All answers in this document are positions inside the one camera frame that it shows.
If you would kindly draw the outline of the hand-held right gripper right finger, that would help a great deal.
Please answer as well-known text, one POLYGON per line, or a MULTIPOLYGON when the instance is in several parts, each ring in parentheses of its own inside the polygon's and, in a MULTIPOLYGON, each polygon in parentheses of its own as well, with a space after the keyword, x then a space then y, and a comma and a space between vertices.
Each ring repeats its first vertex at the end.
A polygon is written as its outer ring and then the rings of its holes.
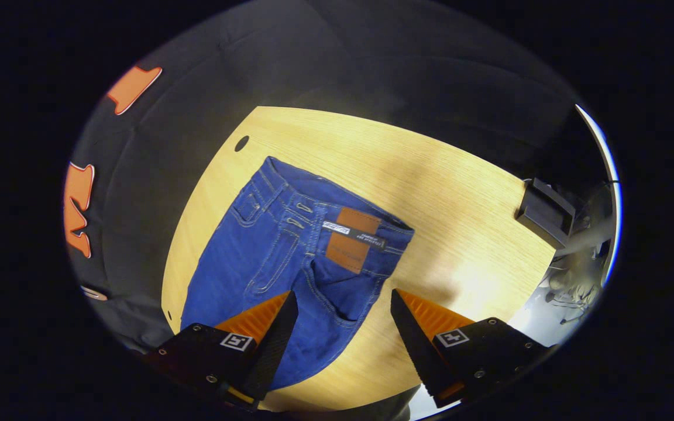
POLYGON ((501 319, 474 322, 398 288, 391 291, 391 317, 438 408, 497 392, 550 351, 501 319))

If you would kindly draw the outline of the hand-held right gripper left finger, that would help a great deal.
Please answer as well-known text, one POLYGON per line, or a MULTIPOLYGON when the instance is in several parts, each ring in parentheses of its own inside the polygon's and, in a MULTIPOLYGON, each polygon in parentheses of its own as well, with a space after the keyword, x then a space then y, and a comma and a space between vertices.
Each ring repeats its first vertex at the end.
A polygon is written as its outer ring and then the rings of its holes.
POLYGON ((222 408, 256 412, 270 391, 296 325, 294 291, 215 327, 191 323, 144 356, 153 370, 222 408))

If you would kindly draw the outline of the blue denim jeans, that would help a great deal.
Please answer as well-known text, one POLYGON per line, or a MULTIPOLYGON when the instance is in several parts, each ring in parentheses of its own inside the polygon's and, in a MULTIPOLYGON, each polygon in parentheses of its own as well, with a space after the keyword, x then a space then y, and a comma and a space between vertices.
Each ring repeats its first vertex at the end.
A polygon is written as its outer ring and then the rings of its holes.
POLYGON ((292 291, 298 317, 271 386, 300 383, 342 354, 414 233, 339 184, 268 157, 209 238, 180 325, 213 327, 292 291))

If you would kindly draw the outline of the black box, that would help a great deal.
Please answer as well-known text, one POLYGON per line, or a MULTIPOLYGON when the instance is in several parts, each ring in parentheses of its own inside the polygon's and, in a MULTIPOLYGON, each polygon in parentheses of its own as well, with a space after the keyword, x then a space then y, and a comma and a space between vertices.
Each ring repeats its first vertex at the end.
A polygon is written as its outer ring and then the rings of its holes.
POLYGON ((572 234, 575 214, 575 207, 559 192, 532 178, 525 181, 524 195, 514 218, 555 250, 562 250, 572 234))

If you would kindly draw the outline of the black backdrop cloth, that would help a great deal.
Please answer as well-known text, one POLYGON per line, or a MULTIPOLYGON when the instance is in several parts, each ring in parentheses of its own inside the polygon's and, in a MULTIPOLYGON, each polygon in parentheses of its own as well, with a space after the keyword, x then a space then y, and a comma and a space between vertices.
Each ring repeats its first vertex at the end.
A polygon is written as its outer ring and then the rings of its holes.
POLYGON ((117 115, 101 99, 71 162, 95 169, 91 256, 70 250, 91 308, 124 347, 172 336, 161 279, 185 203, 257 106, 342 113, 422 133, 520 178, 585 101, 524 46, 432 0, 251 0, 139 61, 160 76, 117 115))

